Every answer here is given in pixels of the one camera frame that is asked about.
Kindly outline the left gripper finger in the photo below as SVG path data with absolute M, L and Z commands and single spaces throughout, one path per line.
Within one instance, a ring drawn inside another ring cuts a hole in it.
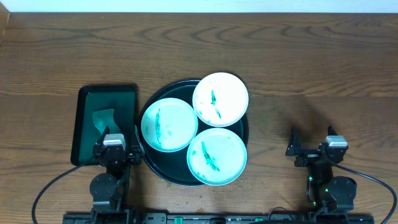
M 138 128 L 136 125 L 134 125 L 134 149 L 135 150 L 142 149 L 141 140 L 139 138 L 139 132 L 138 132 Z
M 104 139 L 106 137 L 106 135 L 109 134 L 109 127 L 105 127 L 104 131 L 102 132 L 100 138 L 97 140 L 97 144 L 99 145 L 103 145 Z

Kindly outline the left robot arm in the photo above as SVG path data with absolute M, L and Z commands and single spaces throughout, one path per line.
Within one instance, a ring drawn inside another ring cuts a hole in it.
M 144 152 L 141 142 L 130 150 L 126 149 L 124 135 L 111 134 L 106 127 L 93 147 L 93 155 L 106 172 L 97 175 L 90 184 L 93 197 L 89 223 L 140 224 L 142 215 L 128 206 L 129 179 L 131 167 L 141 164 Z

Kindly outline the white plate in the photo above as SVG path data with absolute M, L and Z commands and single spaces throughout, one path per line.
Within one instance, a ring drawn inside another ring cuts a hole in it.
M 222 128 L 238 122 L 249 104 L 248 89 L 237 76 L 216 72 L 200 80 L 193 91 L 192 105 L 205 124 Z
M 243 140 L 225 128 L 202 131 L 190 143 L 187 165 L 193 176 L 206 185 L 226 185 L 236 180 L 247 162 Z
M 198 118 L 187 102 L 163 98 L 151 104 L 141 120 L 146 143 L 160 152 L 176 152 L 188 146 L 198 131 Z

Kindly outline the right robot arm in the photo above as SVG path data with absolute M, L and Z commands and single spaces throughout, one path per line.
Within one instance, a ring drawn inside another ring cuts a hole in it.
M 305 149 L 297 128 L 293 127 L 285 155 L 295 157 L 294 166 L 306 167 L 307 200 L 315 206 L 308 212 L 312 223 L 348 223 L 348 212 L 354 209 L 357 183 L 345 176 L 333 175 L 332 167 L 343 161 L 348 150 L 346 139 L 332 126 L 328 136 L 316 149 Z

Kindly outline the green scouring sponge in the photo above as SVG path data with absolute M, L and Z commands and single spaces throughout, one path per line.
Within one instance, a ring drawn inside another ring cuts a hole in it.
M 100 134 L 104 133 L 106 127 L 109 128 L 110 134 L 121 134 L 121 130 L 114 120 L 114 109 L 95 111 L 93 124 Z

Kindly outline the white plate bottom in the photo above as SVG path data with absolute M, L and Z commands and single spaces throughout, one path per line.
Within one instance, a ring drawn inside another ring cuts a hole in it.
M 226 185 L 236 180 L 247 162 L 243 140 L 225 128 L 202 131 L 190 143 L 187 165 L 193 176 L 206 185 Z

